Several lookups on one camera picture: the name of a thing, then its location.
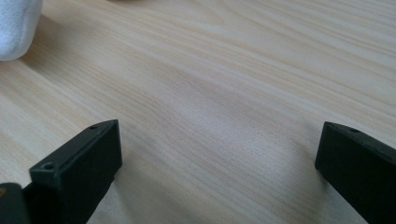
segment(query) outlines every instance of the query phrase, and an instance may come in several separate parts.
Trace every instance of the light wood surface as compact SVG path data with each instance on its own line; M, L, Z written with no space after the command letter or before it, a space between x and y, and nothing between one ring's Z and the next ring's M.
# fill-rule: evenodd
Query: light wood surface
M0 181L120 120L90 223L364 223L314 168L325 120L396 147L396 2L45 0L0 63Z

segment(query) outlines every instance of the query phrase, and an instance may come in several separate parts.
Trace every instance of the dark object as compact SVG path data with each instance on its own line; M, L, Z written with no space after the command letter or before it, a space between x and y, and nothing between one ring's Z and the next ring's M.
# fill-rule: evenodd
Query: dark object
M315 167L369 223L396 223L396 150L325 122Z
M0 185L0 223L86 223L120 167L118 121L95 124L30 168L25 189Z

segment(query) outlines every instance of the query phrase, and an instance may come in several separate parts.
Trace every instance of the white object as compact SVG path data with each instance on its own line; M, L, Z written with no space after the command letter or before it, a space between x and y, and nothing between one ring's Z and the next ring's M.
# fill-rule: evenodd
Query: white object
M43 0L0 0L0 61L21 57L29 49Z

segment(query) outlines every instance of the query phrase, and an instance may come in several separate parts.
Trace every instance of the wooden table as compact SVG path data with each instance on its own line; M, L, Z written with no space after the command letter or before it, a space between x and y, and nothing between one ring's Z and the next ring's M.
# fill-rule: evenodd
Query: wooden table
M118 119L90 223L362 223L314 160L325 120L396 147L395 24L389 0L45 0L0 63L0 180Z

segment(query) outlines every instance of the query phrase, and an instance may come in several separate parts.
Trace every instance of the gray plush object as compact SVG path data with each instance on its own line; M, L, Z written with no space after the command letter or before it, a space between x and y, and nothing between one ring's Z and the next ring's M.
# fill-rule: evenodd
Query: gray plush object
M43 0L0 0L0 61L21 57L35 35Z

